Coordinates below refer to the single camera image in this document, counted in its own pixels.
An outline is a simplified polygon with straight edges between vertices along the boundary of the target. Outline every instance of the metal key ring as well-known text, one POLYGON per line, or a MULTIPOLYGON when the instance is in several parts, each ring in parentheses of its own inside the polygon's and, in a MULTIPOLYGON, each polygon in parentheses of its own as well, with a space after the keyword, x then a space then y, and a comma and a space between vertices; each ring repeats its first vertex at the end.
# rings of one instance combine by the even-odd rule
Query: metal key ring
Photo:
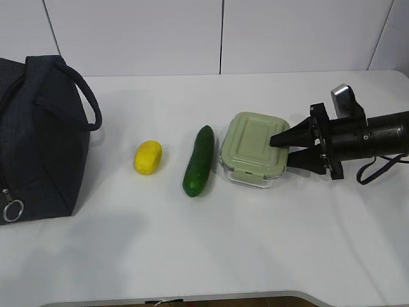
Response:
POLYGON ((21 200, 13 200, 13 201, 9 202, 9 203, 7 204, 7 206, 4 207, 4 210, 3 210, 3 219, 4 219, 6 222, 9 222, 9 223, 11 223, 11 222, 16 222, 16 220, 18 220, 18 219, 20 218, 20 216, 23 214, 23 211, 24 211, 24 203, 23 203, 21 200), (17 215, 17 217, 16 217, 15 219, 9 219, 9 218, 7 217, 7 210, 8 210, 8 208, 9 208, 11 205, 13 205, 14 203, 18 203, 18 204, 20 205, 20 211, 19 211, 19 214, 17 215))

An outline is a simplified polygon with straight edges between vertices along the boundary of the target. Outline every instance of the green container lid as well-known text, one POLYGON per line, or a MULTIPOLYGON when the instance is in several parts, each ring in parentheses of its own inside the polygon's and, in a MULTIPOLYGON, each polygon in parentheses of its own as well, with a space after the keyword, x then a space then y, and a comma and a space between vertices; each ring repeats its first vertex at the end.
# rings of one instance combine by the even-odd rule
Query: green container lid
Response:
POLYGON ((264 187, 265 180, 281 176, 286 169, 288 148, 271 147, 270 138, 288 129, 288 122, 278 117, 237 114, 220 150, 220 163, 230 172, 230 179, 264 187))

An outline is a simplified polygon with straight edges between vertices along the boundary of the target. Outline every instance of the bag handle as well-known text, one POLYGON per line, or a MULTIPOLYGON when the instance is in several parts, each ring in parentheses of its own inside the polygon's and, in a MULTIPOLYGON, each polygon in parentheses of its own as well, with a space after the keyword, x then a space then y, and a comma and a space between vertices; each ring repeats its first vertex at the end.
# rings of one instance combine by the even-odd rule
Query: bag handle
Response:
POLYGON ((96 98, 94 96, 94 93, 92 92, 91 88, 89 88, 87 82, 76 70, 72 69, 71 67, 58 62, 55 63, 54 65, 59 71, 68 76, 82 91, 88 103, 91 105, 92 110, 94 111, 95 123, 84 123, 83 121, 74 118, 72 115, 68 114, 59 107, 56 106, 47 107, 51 108, 52 110, 50 111, 52 111, 56 116, 60 117, 62 120, 66 122, 72 123, 73 125, 77 126, 80 130, 85 131, 98 130, 102 124, 102 114, 98 102, 96 101, 96 98))

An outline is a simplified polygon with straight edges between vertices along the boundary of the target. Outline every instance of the robotic arm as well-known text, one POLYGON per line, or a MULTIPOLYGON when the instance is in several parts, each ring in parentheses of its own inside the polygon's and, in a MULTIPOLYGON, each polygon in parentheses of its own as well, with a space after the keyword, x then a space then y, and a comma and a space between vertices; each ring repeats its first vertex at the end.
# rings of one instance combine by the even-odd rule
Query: robotic arm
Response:
POLYGON ((385 173, 409 152, 409 112, 366 118, 364 109, 355 100, 350 86, 342 84, 331 91, 336 120, 330 120, 323 103, 310 106, 310 116, 290 130, 274 135, 270 146, 298 146, 304 150, 292 152, 287 166, 302 168, 319 175, 330 170, 332 179, 343 179, 342 161, 370 157, 389 160, 377 172, 361 180, 367 164, 357 174, 361 184, 368 184, 385 173), (398 154, 395 158, 385 155, 398 154))

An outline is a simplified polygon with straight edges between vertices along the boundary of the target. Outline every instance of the cucumber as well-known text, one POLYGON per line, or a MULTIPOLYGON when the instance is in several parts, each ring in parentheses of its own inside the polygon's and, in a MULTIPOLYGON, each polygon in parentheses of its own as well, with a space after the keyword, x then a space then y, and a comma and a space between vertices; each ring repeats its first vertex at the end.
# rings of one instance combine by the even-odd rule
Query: cucumber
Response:
POLYGON ((204 126, 197 133, 194 141, 192 157, 187 165, 183 178, 183 190, 190 197, 203 192, 209 178, 215 149, 215 134, 212 128, 204 126))

